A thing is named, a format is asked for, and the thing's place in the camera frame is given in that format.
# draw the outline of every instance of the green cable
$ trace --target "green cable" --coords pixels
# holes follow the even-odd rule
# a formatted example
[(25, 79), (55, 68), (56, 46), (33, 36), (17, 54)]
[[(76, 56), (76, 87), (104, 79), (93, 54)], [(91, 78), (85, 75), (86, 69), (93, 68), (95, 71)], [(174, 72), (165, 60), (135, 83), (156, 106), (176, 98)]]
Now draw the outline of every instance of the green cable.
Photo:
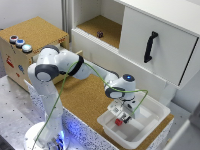
[[(53, 108), (52, 108), (52, 110), (51, 110), (51, 112), (50, 112), (49, 117), (47, 118), (47, 121), (45, 122), (44, 126), (42, 127), (42, 130), (39, 132), (39, 134), (38, 134), (38, 136), (37, 136), (37, 138), (36, 138), (36, 140), (35, 140), (35, 142), (34, 142), (34, 144), (33, 144), (32, 150), (34, 149), (35, 144), (36, 144), (38, 138), (40, 137), (42, 131), (44, 130), (45, 126), (46, 126), (47, 123), (49, 122), (49, 119), (51, 118), (51, 115), (52, 115), (52, 113), (53, 113), (53, 111), (54, 111), (54, 109), (55, 109), (55, 106), (56, 106), (56, 104), (57, 104), (59, 98), (60, 98), (60, 95), (62, 94), (62, 91), (63, 91), (64, 85), (65, 85), (65, 82), (66, 82), (66, 78), (67, 78), (67, 75), (68, 75), (69, 71), (70, 71), (71, 68), (72, 68), (75, 64), (77, 64), (77, 63), (78, 63), (78, 62), (73, 63), (73, 64), (69, 67), (67, 73), (65, 74), (65, 77), (64, 77), (64, 80), (63, 80), (63, 82), (62, 82), (62, 87), (61, 87), (61, 89), (60, 89), (58, 98), (56, 99), (56, 102), (55, 102), (55, 104), (54, 104), (54, 106), (53, 106)], [(115, 91), (117, 91), (117, 92), (122, 92), (122, 93), (133, 93), (133, 92), (140, 92), (140, 91), (146, 92), (145, 95), (144, 95), (144, 97), (142, 98), (141, 102), (137, 105), (137, 107), (136, 107), (136, 108), (134, 109), (134, 111), (132, 112), (132, 114), (131, 114), (131, 116), (132, 116), (132, 115), (135, 113), (135, 111), (137, 110), (137, 108), (138, 108), (138, 107), (141, 105), (141, 103), (144, 101), (145, 97), (146, 97), (147, 94), (148, 94), (148, 91), (147, 91), (147, 90), (137, 90), (137, 91), (120, 91), (120, 90), (117, 90), (117, 89), (111, 87), (108, 83), (106, 83), (106, 82), (104, 81), (104, 79), (100, 76), (100, 74), (99, 74), (91, 65), (89, 65), (89, 64), (87, 64), (87, 63), (84, 63), (84, 64), (86, 64), (86, 65), (89, 66), (92, 70), (94, 70), (94, 72), (99, 76), (99, 78), (100, 78), (109, 88), (111, 88), (111, 89), (113, 89), (113, 90), (115, 90)]]

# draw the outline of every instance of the cabinet handle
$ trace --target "cabinet handle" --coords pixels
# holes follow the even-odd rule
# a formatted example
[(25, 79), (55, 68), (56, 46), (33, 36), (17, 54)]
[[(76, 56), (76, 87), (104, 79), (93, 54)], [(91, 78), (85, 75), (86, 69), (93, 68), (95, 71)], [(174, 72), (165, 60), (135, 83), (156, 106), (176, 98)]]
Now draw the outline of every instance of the cabinet handle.
[(153, 45), (153, 39), (155, 39), (157, 36), (158, 36), (158, 33), (153, 31), (151, 36), (149, 37), (149, 40), (147, 42), (146, 52), (145, 52), (145, 55), (144, 55), (144, 63), (147, 63), (152, 59), (152, 57), (150, 56), (151, 48), (152, 48), (152, 45)]

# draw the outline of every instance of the cabinet door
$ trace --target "cabinet door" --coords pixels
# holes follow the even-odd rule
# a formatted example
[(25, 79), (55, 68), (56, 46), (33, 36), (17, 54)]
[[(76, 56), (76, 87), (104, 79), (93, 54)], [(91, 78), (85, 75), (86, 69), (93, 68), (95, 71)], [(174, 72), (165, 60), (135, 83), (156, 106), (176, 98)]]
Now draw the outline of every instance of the cabinet door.
[[(153, 40), (152, 59), (144, 63), (147, 42), (153, 31), (158, 37)], [(178, 85), (196, 40), (191, 34), (126, 7), (119, 53)]]

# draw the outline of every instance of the sink basin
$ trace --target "sink basin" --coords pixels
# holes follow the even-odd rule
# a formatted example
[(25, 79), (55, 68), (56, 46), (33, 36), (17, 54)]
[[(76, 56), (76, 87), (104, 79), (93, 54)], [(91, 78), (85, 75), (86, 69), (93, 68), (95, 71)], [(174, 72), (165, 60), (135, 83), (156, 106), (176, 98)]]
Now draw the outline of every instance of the sink basin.
[[(135, 99), (141, 101), (143, 92), (135, 93)], [(117, 117), (109, 110), (103, 113), (98, 123), (105, 133), (126, 149), (137, 148), (147, 136), (169, 115), (170, 109), (147, 96), (140, 105), (139, 115), (121, 126), (115, 124)]]

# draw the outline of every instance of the cardboard box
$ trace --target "cardboard box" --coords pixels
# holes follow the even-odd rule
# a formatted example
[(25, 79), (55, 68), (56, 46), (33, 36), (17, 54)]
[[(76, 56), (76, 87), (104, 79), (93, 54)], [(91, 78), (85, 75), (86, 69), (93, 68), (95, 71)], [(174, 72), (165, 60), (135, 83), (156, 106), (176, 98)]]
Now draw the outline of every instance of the cardboard box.
[[(10, 36), (17, 35), (32, 46), (33, 51), (23, 53), (22, 49), (10, 44)], [(69, 35), (40, 17), (36, 17), (0, 31), (0, 51), (7, 75), (26, 91), (28, 88), (24, 79), (30, 82), (27, 74), (28, 67), (34, 63), (34, 57), (45, 45), (59, 45), (69, 49)], [(54, 84), (63, 79), (63, 75), (55, 78)]]

